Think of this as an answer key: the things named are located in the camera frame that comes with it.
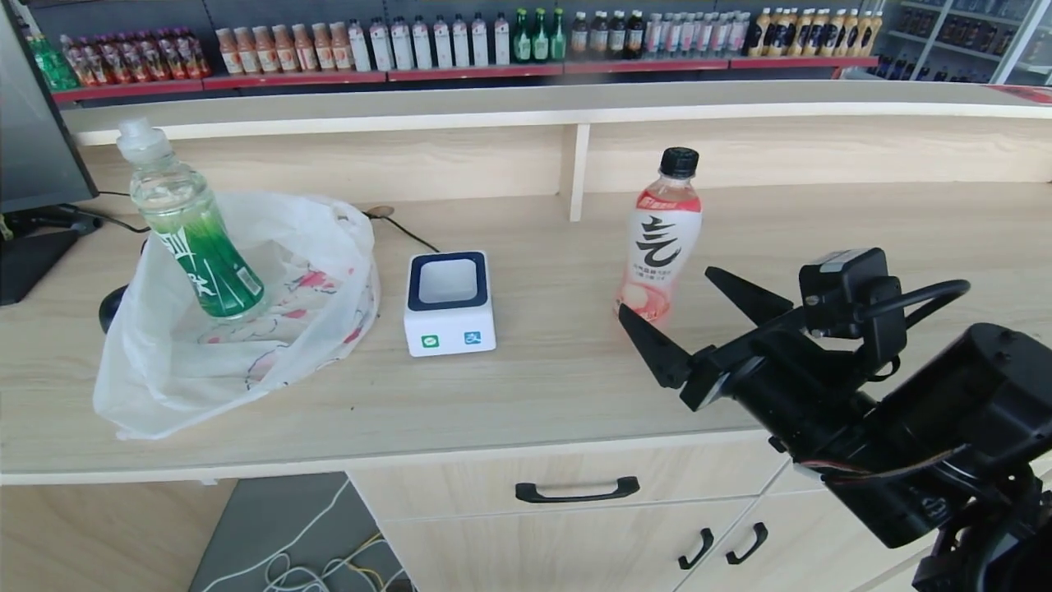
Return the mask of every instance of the countertop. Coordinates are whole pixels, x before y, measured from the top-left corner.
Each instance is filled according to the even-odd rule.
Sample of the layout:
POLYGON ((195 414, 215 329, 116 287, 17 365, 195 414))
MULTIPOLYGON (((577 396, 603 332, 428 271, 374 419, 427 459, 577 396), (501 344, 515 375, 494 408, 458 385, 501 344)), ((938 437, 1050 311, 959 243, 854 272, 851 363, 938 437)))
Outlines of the countertop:
MULTIPOLYGON (((398 204, 440 248, 482 248, 498 349, 413 360, 402 333, 405 272, 421 247, 376 222, 381 319, 351 355, 300 384, 159 442, 122 442, 95 415, 99 302, 125 283, 141 234, 82 238, 22 304, 0 309, 2 483, 206 479, 312 473, 445 451, 579 446, 754 430, 735 404, 691 413, 659 388, 611 314, 632 195, 591 196, 581 222, 557 197, 398 204)), ((669 334, 688 349, 749 328, 703 277, 714 264, 794 301, 802 264, 878 245, 904 288, 963 277, 965 299, 910 332, 899 375, 968 325, 1052 336, 1052 186, 853 184, 704 191, 705 226, 669 334)))

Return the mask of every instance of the green glass bottle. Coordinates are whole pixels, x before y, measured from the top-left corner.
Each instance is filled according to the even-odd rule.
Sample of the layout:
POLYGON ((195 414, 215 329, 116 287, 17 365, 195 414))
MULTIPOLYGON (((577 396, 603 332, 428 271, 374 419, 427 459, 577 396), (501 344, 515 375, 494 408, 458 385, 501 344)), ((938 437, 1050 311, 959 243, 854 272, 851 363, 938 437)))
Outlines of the green glass bottle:
POLYGON ((544 8, 538 8, 537 15, 533 17, 533 38, 531 42, 533 45, 533 61, 537 63, 548 61, 548 49, 550 48, 548 32, 544 29, 544 8))
POLYGON ((555 18, 551 22, 551 33, 548 34, 548 59, 561 62, 566 59, 566 32, 563 23, 563 9, 555 8, 555 18))
POLYGON ((529 63, 533 43, 529 38, 529 26, 526 23, 526 8, 515 11, 515 35, 511 39, 515 63, 529 63))

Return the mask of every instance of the black cable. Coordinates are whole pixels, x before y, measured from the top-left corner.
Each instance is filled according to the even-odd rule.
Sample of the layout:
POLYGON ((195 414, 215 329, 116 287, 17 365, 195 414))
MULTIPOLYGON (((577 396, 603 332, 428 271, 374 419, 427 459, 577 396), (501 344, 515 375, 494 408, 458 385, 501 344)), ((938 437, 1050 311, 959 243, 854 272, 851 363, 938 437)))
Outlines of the black cable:
POLYGON ((430 242, 427 242, 426 240, 424 240, 424 239, 420 238, 419 236, 412 233, 411 231, 409 231, 408 228, 406 228, 402 224, 396 222, 394 218, 391 218, 389 216, 377 216, 376 213, 369 213, 368 211, 365 212, 365 216, 368 219, 370 219, 370 220, 387 220, 391 224, 394 224, 394 227, 397 227, 398 229, 400 229, 403 232, 405 232, 405 234, 408 236, 409 238, 411 238, 411 239, 416 240, 417 242, 423 244, 424 246, 430 248, 434 252, 442 252, 442 250, 440 250, 438 246, 434 246, 430 242))

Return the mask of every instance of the black bottle cap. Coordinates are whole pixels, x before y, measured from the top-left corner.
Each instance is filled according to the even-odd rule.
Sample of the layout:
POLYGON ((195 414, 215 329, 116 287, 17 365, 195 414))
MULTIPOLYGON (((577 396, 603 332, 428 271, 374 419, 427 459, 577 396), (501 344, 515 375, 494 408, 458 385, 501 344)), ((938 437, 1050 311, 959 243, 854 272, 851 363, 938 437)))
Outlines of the black bottle cap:
POLYGON ((661 173, 674 179, 689 179, 697 170, 697 151, 685 147, 665 148, 661 155, 661 173))

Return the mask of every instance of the computer mouse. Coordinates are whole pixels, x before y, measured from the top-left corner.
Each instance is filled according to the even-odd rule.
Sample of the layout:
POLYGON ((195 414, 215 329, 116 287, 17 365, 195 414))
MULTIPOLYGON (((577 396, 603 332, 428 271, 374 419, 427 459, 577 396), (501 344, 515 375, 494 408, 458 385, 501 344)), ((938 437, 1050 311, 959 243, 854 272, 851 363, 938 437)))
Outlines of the computer mouse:
POLYGON ((102 332, 109 332, 109 324, 114 323, 114 318, 117 317, 117 309, 121 306, 121 299, 124 298, 124 290, 128 286, 122 285, 117 289, 114 289, 106 294, 106 298, 102 300, 102 304, 99 305, 99 325, 102 326, 102 332))

